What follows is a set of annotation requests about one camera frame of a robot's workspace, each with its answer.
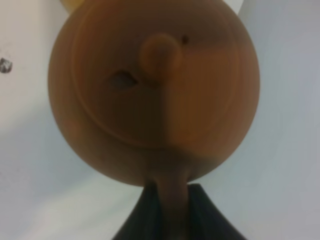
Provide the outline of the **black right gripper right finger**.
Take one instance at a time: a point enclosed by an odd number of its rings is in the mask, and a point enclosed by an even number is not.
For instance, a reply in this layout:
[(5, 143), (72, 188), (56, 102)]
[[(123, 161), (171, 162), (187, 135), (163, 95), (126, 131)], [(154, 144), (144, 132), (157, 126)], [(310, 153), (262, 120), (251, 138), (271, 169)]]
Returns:
[(185, 240), (245, 240), (198, 184), (187, 186)]

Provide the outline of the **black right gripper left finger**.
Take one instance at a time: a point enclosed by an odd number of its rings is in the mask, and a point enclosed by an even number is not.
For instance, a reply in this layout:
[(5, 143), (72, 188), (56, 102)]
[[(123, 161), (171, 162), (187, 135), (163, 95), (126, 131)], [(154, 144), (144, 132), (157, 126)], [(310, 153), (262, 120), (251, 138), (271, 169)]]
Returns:
[(155, 184), (143, 188), (140, 198), (114, 240), (161, 240), (163, 217)]

